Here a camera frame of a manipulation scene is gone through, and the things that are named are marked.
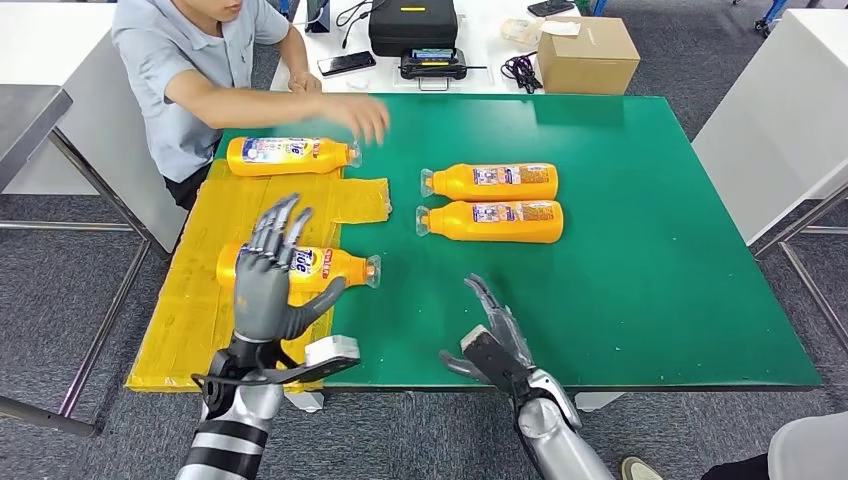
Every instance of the detergent bottle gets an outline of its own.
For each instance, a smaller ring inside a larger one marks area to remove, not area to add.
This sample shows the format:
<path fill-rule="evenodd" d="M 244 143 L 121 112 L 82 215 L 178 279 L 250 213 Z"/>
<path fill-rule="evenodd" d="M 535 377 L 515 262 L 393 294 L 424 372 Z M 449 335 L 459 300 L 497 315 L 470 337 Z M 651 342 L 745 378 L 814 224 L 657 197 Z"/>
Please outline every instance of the detergent bottle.
<path fill-rule="evenodd" d="M 453 202 L 432 210 L 418 207 L 415 217 L 419 236 L 432 232 L 478 242 L 553 243 L 563 224 L 562 207 L 548 200 Z"/>
<path fill-rule="evenodd" d="M 558 183 L 556 167 L 549 163 L 461 163 L 441 172 L 421 170 L 421 195 L 451 200 L 553 200 Z"/>
<path fill-rule="evenodd" d="M 227 145 L 227 165 L 236 175 L 328 173 L 361 164 L 358 144 L 329 138 L 237 137 Z"/>
<path fill-rule="evenodd" d="M 233 288 L 236 282 L 236 262 L 241 246 L 224 246 L 218 254 L 215 276 L 218 283 Z M 345 278 L 345 287 L 380 286 L 380 256 L 359 258 L 334 248 L 297 247 L 289 268 L 291 291 L 323 292 L 339 276 Z"/>

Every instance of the black case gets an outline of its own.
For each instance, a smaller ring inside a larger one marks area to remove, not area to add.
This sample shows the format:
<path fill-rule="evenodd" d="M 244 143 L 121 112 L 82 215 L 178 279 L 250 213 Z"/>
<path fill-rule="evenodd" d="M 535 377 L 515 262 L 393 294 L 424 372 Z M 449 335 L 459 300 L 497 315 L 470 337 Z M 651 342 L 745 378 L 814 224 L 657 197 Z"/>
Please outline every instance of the black case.
<path fill-rule="evenodd" d="M 371 12 L 368 37 L 375 55 L 400 57 L 412 48 L 454 48 L 457 27 L 453 0 L 386 0 Z"/>

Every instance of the green table mat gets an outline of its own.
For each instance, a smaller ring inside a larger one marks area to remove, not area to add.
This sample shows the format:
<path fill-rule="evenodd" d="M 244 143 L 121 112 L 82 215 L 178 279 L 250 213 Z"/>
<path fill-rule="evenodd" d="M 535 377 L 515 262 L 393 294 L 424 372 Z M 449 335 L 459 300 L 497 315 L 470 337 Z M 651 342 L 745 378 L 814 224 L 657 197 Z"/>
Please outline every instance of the green table mat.
<path fill-rule="evenodd" d="M 388 222 L 346 225 L 341 246 L 383 258 L 378 290 L 339 300 L 332 332 L 362 364 L 327 386 L 454 387 L 440 349 L 485 315 L 474 272 L 512 308 L 538 366 L 564 386 L 726 388 L 818 385 L 810 363 L 665 99 L 578 95 L 380 95 L 382 147 L 345 176 L 388 177 Z M 305 122 L 235 135 L 330 136 Z M 456 163 L 549 162 L 565 211 L 553 245 L 415 235 L 419 172 Z"/>

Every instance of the gray robotic hand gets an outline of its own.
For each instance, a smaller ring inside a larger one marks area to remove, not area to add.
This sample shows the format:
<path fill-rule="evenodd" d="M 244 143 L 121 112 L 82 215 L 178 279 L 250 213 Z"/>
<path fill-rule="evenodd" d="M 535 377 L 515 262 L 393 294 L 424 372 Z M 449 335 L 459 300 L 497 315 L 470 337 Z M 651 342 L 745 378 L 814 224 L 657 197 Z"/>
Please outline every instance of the gray robotic hand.
<path fill-rule="evenodd" d="M 539 474 L 547 480 L 613 480 L 604 462 L 577 433 L 577 409 L 559 382 L 533 363 L 527 342 L 509 307 L 502 306 L 482 278 L 465 284 L 474 290 L 489 329 L 474 327 L 460 342 L 465 358 L 439 352 L 448 370 L 508 393 L 515 429 Z"/>
<path fill-rule="evenodd" d="M 233 336 L 215 352 L 206 375 L 192 375 L 203 411 L 178 480 L 255 479 L 283 400 L 281 385 L 313 382 L 359 364 L 359 347 L 349 337 L 310 343 L 303 363 L 280 346 L 280 340 L 303 335 L 345 287 L 344 278 L 336 278 L 306 305 L 289 305 L 289 264 L 311 214 L 305 208 L 286 229 L 297 199 L 290 195 L 265 212 L 239 252 Z M 278 362 L 286 368 L 277 369 Z"/>
<path fill-rule="evenodd" d="M 289 265 L 295 244 L 312 215 L 311 208 L 304 208 L 286 231 L 286 222 L 297 200 L 298 195 L 291 194 L 265 212 L 239 253 L 233 301 L 234 331 L 244 340 L 295 339 L 344 291 L 344 278 L 336 277 L 306 305 L 289 305 Z"/>

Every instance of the bottle cap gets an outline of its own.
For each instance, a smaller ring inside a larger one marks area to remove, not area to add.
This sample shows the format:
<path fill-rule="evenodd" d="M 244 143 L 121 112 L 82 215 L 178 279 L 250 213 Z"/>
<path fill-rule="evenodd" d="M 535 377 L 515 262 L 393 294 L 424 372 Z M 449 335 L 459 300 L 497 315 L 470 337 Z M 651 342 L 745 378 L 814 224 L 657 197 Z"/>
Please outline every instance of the bottle cap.
<path fill-rule="evenodd" d="M 430 209 L 419 205 L 415 209 L 415 233 L 423 237 L 430 233 Z"/>
<path fill-rule="evenodd" d="M 359 147 L 359 142 L 347 146 L 347 166 L 359 168 L 362 165 L 362 149 Z"/>
<path fill-rule="evenodd" d="M 380 277 L 382 276 L 383 262 L 379 255 L 368 257 L 365 261 L 365 285 L 371 288 L 380 286 Z"/>
<path fill-rule="evenodd" d="M 433 171 L 426 168 L 421 169 L 421 196 L 429 197 L 433 194 Z"/>

